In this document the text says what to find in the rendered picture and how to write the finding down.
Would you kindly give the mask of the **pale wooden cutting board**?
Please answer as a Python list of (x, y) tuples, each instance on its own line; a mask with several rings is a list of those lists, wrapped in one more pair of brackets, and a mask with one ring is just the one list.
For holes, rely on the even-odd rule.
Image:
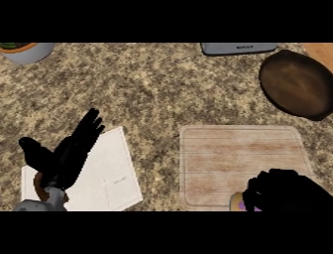
[(187, 125), (180, 130), (180, 197), (187, 210), (228, 210), (247, 180), (270, 169), (314, 176), (296, 129), (277, 125)]

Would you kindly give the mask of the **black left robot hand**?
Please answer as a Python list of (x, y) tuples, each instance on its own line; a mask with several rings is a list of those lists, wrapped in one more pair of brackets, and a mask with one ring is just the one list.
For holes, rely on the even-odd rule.
[(41, 188), (67, 190), (79, 177), (88, 152), (104, 129), (98, 110), (91, 109), (73, 131), (50, 151), (30, 137), (19, 139), (26, 165), (41, 174)]

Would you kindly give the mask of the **grey plant pot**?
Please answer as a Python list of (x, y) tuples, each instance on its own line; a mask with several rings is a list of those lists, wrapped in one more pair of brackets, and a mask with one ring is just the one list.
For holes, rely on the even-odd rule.
[(0, 48), (0, 53), (14, 64), (33, 64), (50, 55), (54, 46), (54, 43), (30, 43), (19, 49), (5, 50)]

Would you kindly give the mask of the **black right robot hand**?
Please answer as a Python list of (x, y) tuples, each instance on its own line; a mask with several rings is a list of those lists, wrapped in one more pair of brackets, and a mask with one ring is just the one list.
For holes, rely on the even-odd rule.
[(333, 196), (293, 170), (261, 171), (247, 181), (243, 202), (246, 211), (333, 212)]

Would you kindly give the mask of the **white paper sheet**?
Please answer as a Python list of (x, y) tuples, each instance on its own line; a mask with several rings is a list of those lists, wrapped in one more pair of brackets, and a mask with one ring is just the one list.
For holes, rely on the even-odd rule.
[(66, 211), (122, 211), (143, 201), (120, 127), (98, 136), (66, 193)]

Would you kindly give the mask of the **dark cast iron pan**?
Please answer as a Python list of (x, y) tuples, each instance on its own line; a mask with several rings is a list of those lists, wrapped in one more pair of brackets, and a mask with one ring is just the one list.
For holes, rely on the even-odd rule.
[(290, 50), (270, 55), (258, 82), (267, 100), (286, 114), (321, 121), (333, 113), (333, 73), (309, 56)]

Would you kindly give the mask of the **grey appliance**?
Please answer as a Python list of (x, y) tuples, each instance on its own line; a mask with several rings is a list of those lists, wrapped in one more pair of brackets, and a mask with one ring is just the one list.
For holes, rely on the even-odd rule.
[(231, 56), (271, 52), (277, 43), (202, 43), (200, 47), (205, 56)]

